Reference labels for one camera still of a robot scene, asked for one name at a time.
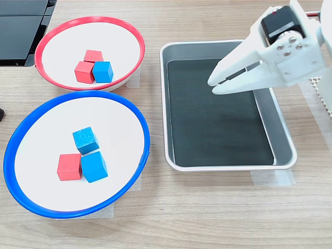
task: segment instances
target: silver tray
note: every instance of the silver tray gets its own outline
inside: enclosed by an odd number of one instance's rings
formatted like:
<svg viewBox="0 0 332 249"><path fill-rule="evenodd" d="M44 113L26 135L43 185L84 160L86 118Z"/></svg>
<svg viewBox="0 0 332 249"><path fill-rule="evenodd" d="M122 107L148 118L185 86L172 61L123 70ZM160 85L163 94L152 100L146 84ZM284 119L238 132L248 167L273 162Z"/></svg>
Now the silver tray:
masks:
<svg viewBox="0 0 332 249"><path fill-rule="evenodd" d="M295 164L297 160L295 146L272 89L253 91L259 116L273 154L273 162L270 165L186 165L184 167L177 164L173 145L174 134L171 120L168 63L173 61L221 59L240 43L241 40L169 43L161 48L164 153L167 163L174 169L184 172L281 170L288 169Z"/></svg>

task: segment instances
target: wooden table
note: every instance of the wooden table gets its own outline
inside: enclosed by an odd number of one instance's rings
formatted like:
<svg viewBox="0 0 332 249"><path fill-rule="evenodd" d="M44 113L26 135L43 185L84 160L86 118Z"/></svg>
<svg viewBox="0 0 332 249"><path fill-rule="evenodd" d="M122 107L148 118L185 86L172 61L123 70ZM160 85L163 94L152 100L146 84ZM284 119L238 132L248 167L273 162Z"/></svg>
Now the wooden table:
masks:
<svg viewBox="0 0 332 249"><path fill-rule="evenodd" d="M306 11L321 1L301 1ZM143 112L151 154L142 190L115 203L114 218L55 220L21 207L0 170L0 248L332 248L332 156L299 89L275 92L298 151L296 184L255 186L250 172L177 173L165 162L159 49L168 42L246 38L269 5L287 1L58 1L49 30L77 17L112 16L146 41L138 89L119 88ZM0 68L0 161L32 110L67 93L35 67Z"/></svg>

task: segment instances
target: wooden block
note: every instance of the wooden block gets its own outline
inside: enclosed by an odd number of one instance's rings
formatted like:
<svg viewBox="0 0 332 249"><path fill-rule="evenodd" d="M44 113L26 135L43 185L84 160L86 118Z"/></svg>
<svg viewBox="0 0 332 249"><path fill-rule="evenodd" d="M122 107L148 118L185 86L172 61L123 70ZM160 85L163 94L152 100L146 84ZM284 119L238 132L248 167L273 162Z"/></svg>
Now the wooden block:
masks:
<svg viewBox="0 0 332 249"><path fill-rule="evenodd" d="M87 50L84 56L84 61L95 63L96 61L104 61L101 51Z"/></svg>
<svg viewBox="0 0 332 249"><path fill-rule="evenodd" d="M82 172L90 183L108 176L104 158L99 151L82 157Z"/></svg>
<svg viewBox="0 0 332 249"><path fill-rule="evenodd" d="M61 181L81 179L81 154L60 155L57 174Z"/></svg>
<svg viewBox="0 0 332 249"><path fill-rule="evenodd" d="M81 83L92 84L94 81L93 63L80 61L75 68L76 80Z"/></svg>
<svg viewBox="0 0 332 249"><path fill-rule="evenodd" d="M73 133L74 141L78 151L84 155L95 149L99 149L99 145L91 127Z"/></svg>
<svg viewBox="0 0 332 249"><path fill-rule="evenodd" d="M113 70L109 61L97 61L94 64L93 75L97 83L110 83L113 78Z"/></svg>

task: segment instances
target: tape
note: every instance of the tape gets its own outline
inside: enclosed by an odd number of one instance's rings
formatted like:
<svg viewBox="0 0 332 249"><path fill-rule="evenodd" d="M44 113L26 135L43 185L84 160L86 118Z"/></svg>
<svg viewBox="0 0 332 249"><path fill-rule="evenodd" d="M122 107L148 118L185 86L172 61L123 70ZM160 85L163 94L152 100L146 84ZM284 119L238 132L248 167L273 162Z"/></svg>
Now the tape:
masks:
<svg viewBox="0 0 332 249"><path fill-rule="evenodd" d="M250 174L256 186L292 186L296 183L291 169L252 170Z"/></svg>

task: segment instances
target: screw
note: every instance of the screw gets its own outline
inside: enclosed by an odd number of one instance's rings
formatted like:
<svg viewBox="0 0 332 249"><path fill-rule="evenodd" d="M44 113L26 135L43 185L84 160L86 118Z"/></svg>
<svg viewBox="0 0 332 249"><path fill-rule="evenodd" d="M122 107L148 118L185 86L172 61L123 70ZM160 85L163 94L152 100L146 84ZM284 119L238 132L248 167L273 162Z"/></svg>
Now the screw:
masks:
<svg viewBox="0 0 332 249"><path fill-rule="evenodd" d="M296 42L296 38L295 38L295 37L291 37L291 38L289 39L289 43L294 43L294 42Z"/></svg>

